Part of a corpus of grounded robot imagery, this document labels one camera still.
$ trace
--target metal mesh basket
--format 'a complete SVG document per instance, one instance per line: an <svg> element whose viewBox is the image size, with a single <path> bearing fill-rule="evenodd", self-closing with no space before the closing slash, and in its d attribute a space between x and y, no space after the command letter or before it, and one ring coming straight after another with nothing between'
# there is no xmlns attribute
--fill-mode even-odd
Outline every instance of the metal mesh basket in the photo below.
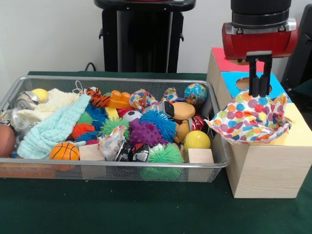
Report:
<svg viewBox="0 0 312 234"><path fill-rule="evenodd" d="M76 80L80 80L83 87L98 87L102 93L112 90L133 93L140 88L144 88L150 91L158 100L162 98L168 87L175 87L178 95L182 97L185 88L196 82L204 85L208 91L208 98L200 110L201 114L211 119L218 112L213 89L210 84L204 81L37 76L18 79L0 102L0 110L13 108L16 98L22 91L31 91L36 88L45 90L57 88L64 92L71 92L76 87ZM209 131L208 135L212 143L213 164L0 158L0 177L212 182L221 168L230 163L228 157L230 148L219 134Z"/></svg>

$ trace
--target tiger plush toy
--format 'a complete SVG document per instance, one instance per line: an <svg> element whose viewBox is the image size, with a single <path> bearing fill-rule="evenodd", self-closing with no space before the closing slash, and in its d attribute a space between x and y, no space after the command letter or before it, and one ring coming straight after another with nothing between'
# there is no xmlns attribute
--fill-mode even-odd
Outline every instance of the tiger plush toy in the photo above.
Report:
<svg viewBox="0 0 312 234"><path fill-rule="evenodd" d="M102 96L101 90L96 87L90 87L86 89L85 93L91 96L90 104L100 109L104 109L111 98L109 95Z"/></svg>

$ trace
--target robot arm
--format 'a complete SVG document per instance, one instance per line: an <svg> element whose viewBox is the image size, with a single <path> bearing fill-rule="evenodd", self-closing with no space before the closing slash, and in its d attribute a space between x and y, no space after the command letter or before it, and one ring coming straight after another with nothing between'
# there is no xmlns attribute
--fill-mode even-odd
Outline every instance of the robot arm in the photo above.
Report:
<svg viewBox="0 0 312 234"><path fill-rule="evenodd" d="M250 63L250 95L269 94L272 58L290 56L298 29L289 18L291 0L231 0L232 22L223 24L224 53L228 59ZM256 62L265 62L256 76Z"/></svg>

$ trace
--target green table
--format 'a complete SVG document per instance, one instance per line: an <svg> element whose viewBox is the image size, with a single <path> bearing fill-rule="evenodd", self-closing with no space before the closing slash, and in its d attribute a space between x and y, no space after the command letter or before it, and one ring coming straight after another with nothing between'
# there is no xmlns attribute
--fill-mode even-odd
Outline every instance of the green table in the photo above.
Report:
<svg viewBox="0 0 312 234"><path fill-rule="evenodd" d="M204 74L34 73L205 79ZM1 234L312 233L312 172L297 199L234 199L225 170L212 184L0 179Z"/></svg>

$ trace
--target round hole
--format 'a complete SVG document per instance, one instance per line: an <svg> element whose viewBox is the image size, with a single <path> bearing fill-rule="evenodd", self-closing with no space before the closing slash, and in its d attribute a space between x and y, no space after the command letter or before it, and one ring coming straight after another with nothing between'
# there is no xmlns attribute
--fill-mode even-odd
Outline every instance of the round hole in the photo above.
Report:
<svg viewBox="0 0 312 234"><path fill-rule="evenodd" d="M244 78L239 79L236 82L236 86L238 87L240 91L243 91L249 88L249 77L244 77Z"/></svg>

